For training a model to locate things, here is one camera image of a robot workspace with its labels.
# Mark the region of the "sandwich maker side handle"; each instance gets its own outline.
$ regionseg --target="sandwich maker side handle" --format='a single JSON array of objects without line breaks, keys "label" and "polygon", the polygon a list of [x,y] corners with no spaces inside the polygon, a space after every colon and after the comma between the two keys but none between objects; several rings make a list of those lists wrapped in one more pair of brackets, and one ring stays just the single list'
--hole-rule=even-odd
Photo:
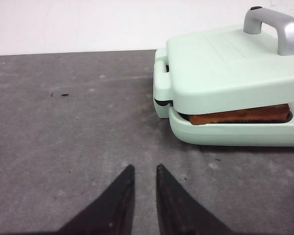
[{"label": "sandwich maker side handle", "polygon": [[244,32],[261,33],[262,23],[274,27],[278,33],[278,54],[294,55],[294,17],[262,7],[252,7],[247,11]]}]

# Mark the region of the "sandwich maker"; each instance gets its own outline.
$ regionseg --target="sandwich maker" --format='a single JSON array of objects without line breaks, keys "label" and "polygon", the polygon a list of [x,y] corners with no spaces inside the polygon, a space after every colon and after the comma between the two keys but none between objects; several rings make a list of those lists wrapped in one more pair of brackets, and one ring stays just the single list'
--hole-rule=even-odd
[{"label": "sandwich maker", "polygon": [[[261,32],[262,23],[278,39]],[[156,51],[153,101],[177,138],[203,145],[294,146],[294,18],[260,6],[241,25],[171,37]],[[283,123],[192,125],[187,115],[288,104]]]}]

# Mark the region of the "gray mat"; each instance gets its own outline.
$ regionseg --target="gray mat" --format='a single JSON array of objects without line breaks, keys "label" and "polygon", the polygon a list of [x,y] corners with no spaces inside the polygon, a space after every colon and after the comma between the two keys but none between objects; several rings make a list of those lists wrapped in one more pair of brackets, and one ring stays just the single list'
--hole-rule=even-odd
[{"label": "gray mat", "polygon": [[0,233],[59,229],[133,164],[132,234],[159,234],[163,163],[231,229],[294,235],[294,148],[179,141],[154,111],[153,61],[154,50],[0,56]]}]

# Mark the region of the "white wall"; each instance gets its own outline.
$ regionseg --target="white wall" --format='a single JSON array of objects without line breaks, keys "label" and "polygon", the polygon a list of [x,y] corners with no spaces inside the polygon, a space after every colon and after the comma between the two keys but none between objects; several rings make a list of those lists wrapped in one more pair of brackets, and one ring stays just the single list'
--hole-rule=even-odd
[{"label": "white wall", "polygon": [[294,16],[294,0],[0,0],[0,55],[164,47],[257,5]]}]

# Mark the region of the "silver handle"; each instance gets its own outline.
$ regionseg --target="silver handle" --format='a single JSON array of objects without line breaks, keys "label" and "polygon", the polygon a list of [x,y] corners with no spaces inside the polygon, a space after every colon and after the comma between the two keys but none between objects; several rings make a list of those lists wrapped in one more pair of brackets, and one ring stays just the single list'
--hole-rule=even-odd
[{"label": "silver handle", "polygon": [[244,32],[261,33],[261,24],[269,24],[278,33],[278,54],[294,55],[294,17],[262,7],[252,7],[247,11]]}]

